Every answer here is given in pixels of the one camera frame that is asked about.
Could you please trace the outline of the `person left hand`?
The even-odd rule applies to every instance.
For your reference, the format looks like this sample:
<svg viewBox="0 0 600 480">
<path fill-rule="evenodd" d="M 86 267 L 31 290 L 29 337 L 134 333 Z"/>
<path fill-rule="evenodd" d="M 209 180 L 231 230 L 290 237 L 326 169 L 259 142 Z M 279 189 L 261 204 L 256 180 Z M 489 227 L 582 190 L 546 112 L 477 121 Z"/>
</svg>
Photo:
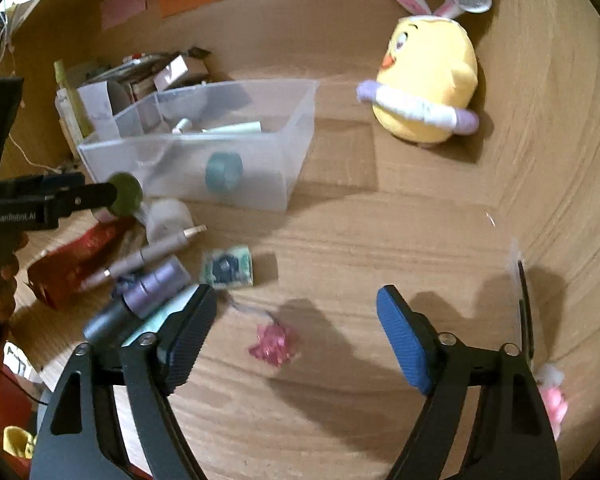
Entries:
<svg viewBox="0 0 600 480">
<path fill-rule="evenodd" d="M 6 323 L 15 312 L 16 276 L 20 269 L 17 252 L 25 248 L 28 241 L 25 232 L 0 236 L 0 323 Z"/>
</svg>

